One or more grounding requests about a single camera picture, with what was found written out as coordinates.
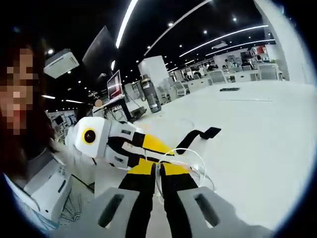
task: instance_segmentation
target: air conditioning unit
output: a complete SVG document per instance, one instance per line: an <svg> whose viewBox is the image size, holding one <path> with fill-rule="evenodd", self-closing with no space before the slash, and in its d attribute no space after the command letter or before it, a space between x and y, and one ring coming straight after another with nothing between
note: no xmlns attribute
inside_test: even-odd
<svg viewBox="0 0 317 238"><path fill-rule="evenodd" d="M64 49L45 61L44 73L58 78L77 66L79 63L70 49Z"/></svg>

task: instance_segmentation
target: black slot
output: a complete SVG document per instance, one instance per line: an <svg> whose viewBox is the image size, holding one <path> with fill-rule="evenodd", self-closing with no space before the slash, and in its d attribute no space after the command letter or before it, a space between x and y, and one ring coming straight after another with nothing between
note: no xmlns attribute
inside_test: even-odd
<svg viewBox="0 0 317 238"><path fill-rule="evenodd" d="M127 135L131 135L131 132L128 130L121 130L121 133L127 134Z"/></svg>
<svg viewBox="0 0 317 238"><path fill-rule="evenodd" d="M214 212L212 206L209 204L209 202L207 201L207 199L202 195L199 194L196 198L195 198L200 210L202 211L205 220L212 225L213 227L215 227L216 225L219 224L219 218L216 215L216 213Z"/></svg>
<svg viewBox="0 0 317 238"><path fill-rule="evenodd" d="M65 186L66 180L63 181L63 183L61 184L58 193L60 193L60 191L63 189L63 187Z"/></svg>
<svg viewBox="0 0 317 238"><path fill-rule="evenodd" d="M122 194L116 194L107 205L107 207L102 212L99 220L98 225L105 228L113 219L115 212L117 211L121 201L123 200L124 196Z"/></svg>

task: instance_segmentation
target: white wall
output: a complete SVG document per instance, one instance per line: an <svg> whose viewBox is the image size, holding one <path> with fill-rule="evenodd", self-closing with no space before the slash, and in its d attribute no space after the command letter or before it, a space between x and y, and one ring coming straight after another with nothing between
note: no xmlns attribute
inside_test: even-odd
<svg viewBox="0 0 317 238"><path fill-rule="evenodd" d="M240 53L245 52L247 50L248 50L248 48L242 48L242 49L239 49L237 51L231 51L228 53L223 53L223 54L218 55L218 56L214 56L213 57L214 63L218 65L219 69L222 69L222 66L225 65L224 60L227 60L228 56L235 56L235 57L241 58Z"/></svg>
<svg viewBox="0 0 317 238"><path fill-rule="evenodd" d="M286 79L297 83L316 84L312 60L288 19L271 0L254 2L264 22L268 24L277 46L281 48L281 70Z"/></svg>

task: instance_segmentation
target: yellow panel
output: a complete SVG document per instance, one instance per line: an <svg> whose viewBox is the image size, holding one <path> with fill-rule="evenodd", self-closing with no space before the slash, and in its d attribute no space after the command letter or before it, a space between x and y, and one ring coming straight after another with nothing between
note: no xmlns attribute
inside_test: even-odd
<svg viewBox="0 0 317 238"><path fill-rule="evenodd" d="M145 135L143 148L161 152L164 154L171 150L171 148L165 145L160 139L149 134Z"/></svg>
<svg viewBox="0 0 317 238"><path fill-rule="evenodd" d="M188 174L188 171L184 167L175 164L163 163L166 175L182 175Z"/></svg>
<svg viewBox="0 0 317 238"><path fill-rule="evenodd" d="M140 159L140 162L137 166L133 167L128 174L134 175L151 175L152 170L152 161L146 161L144 159Z"/></svg>

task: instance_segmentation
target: ceiling light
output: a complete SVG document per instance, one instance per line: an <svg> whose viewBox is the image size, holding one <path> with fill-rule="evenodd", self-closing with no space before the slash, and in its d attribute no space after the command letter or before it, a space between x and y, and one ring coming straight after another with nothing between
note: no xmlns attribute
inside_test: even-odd
<svg viewBox="0 0 317 238"><path fill-rule="evenodd" d="M42 95L43 98L49 98L49 99L55 99L55 97L48 96L48 95Z"/></svg>
<svg viewBox="0 0 317 238"><path fill-rule="evenodd" d="M66 100L67 102L70 102L70 103L83 103L83 102L78 102L78 101L73 101L73 100Z"/></svg>
<svg viewBox="0 0 317 238"><path fill-rule="evenodd" d="M216 54L216 53L221 52L221 51L226 51L226 50L229 50L231 48L238 47L238 46L244 46L244 45L248 45L248 44L254 44L254 43L259 43L259 42L267 42L267 41L275 41L275 40L272 39L272 40L261 40L261 41L248 42L248 43L244 43L244 44L240 44L240 45L236 45L236 46L231 46L231 47L228 47L228 48L220 50L220 51L212 52L212 53L209 53L209 54L207 54L205 56L210 56L212 54Z"/></svg>
<svg viewBox="0 0 317 238"><path fill-rule="evenodd" d="M112 61L112 63L111 63L111 71L113 71L113 69L114 69L114 65L115 65L115 60L114 60L114 61Z"/></svg>
<svg viewBox="0 0 317 238"><path fill-rule="evenodd" d="M125 16L124 16L124 19L123 19L123 22L121 24L121 27L120 27L120 30L119 30L119 34L118 34L118 38L117 38L117 41L115 43L115 45L117 46L117 48L119 48L120 46L120 42L122 40L122 36L123 36L123 33L124 33L124 30L128 24L128 21L129 21L129 18L133 12L133 9L135 7L135 5L137 4L138 0L132 0L130 2L130 5L127 9L127 12L125 13Z"/></svg>
<svg viewBox="0 0 317 238"><path fill-rule="evenodd" d="M169 73L169 72L171 72L171 71L173 71L173 70L176 70L176 69L177 69L177 67L176 67L176 68L171 69L170 71L168 71L168 73Z"/></svg>
<svg viewBox="0 0 317 238"><path fill-rule="evenodd" d="M187 62L185 65L188 65L189 63L194 62L194 61L195 61L195 60L193 59L193 60Z"/></svg>
<svg viewBox="0 0 317 238"><path fill-rule="evenodd" d="M264 28L264 27L268 27L268 25L254 26L254 27L242 29L242 30L239 30L239 31L231 32L231 33L229 33L229 34L220 36L220 37L215 38L215 39L213 39L213 40L211 40L211 41L208 41L208 42L206 42L206 43L203 43L203 44L201 44L200 46L197 46L197 47L191 49L190 51L185 52L184 54L180 55L179 57L183 57L184 55L190 53L191 51L194 51L194 50L196 50L196 49L198 49L198 48L200 48L200 47L202 47L202 46L205 46L205 45L207 45L207 44L209 44L209 43L211 43L211 42L220 40L220 39L225 38L225 37L227 37L227 36L231 36L231 35L234 35L234 34L237 34L237 33L240 33L240 32L244 32L244 31L249 31L249 30Z"/></svg>

